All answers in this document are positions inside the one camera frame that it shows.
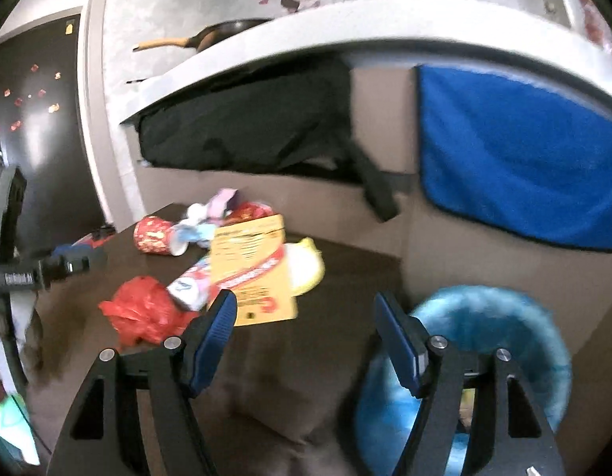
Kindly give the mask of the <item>black refrigerator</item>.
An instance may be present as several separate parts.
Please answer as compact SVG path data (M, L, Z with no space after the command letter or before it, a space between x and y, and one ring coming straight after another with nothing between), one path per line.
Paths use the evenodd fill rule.
M27 181L24 253L73 244L106 223L81 131L79 24L64 16L0 43L0 160Z

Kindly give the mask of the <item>yellow pomelo peel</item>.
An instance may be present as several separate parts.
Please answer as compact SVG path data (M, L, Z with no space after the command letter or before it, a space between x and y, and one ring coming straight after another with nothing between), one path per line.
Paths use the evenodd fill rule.
M314 240L285 243L285 256L289 269L289 282L293 297L307 294L318 286L325 274L325 265Z

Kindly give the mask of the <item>red plastic bag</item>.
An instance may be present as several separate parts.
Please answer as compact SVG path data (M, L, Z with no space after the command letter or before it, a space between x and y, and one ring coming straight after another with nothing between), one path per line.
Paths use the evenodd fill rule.
M184 332L199 313L180 308L166 287L150 276L124 282L99 310L117 333L122 348L140 343L158 345Z

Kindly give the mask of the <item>black bag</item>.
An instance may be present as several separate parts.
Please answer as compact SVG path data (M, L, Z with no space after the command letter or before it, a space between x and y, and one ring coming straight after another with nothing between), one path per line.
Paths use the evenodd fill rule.
M151 165L189 171L319 177L356 184L380 221L398 216L393 189L353 138L351 71L310 57L223 76L133 119Z

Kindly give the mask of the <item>black frying pan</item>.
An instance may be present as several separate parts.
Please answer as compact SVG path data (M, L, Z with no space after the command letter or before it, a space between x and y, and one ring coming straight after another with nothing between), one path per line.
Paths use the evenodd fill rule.
M263 25L271 21L271 18L248 18L237 19L236 21L224 21L220 24L207 26L195 36L188 38L164 38L149 40L138 43L133 47L134 52L142 50L152 50L153 48L174 46L179 48L193 48L196 53L202 50L207 50L215 44L218 44L231 36L236 36L238 33L244 32L259 25Z

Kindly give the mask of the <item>red yellow snack bag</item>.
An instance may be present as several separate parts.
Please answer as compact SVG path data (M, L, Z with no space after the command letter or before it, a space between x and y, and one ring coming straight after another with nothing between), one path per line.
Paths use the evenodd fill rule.
M210 244L209 275L211 299L222 289L235 294L237 327L297 316L278 214L218 228Z

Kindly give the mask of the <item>red paper cup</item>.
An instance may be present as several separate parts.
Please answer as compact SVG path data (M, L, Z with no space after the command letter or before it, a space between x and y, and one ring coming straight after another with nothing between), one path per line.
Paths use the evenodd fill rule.
M160 256L182 256L189 243L181 240L178 224L158 216L146 216L134 227L133 242L141 253Z

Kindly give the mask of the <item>blue towel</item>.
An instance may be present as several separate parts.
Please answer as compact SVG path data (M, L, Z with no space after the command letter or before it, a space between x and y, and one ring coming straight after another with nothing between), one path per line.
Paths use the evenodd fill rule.
M418 70L420 175L445 212L612 253L612 120L493 72Z

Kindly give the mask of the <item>blue lined trash bin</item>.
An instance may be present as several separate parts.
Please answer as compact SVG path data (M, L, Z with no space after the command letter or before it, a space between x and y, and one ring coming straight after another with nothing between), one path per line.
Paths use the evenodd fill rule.
M442 335L462 351L494 353L506 348L530 384L555 439L572 389L572 365L548 311L525 294L485 286L445 288L412 311L406 311L403 305L401 308L406 315L419 319L428 334ZM361 385L354 438L360 459L371 474L397 475L394 468L421 402L398 381L380 335L379 338L379 349ZM475 395L472 388L462 393L457 432L442 475L465 475L462 468Z

